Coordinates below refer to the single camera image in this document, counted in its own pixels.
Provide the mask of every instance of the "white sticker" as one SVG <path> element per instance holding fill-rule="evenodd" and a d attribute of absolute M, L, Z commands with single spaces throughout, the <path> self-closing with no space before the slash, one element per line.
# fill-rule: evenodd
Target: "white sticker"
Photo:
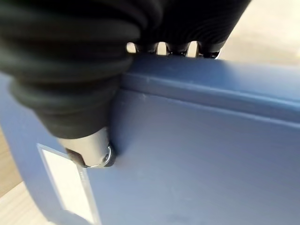
<path fill-rule="evenodd" d="M 40 144 L 38 148 L 62 208 L 100 225 L 86 169 L 77 166 L 66 154 Z"/>

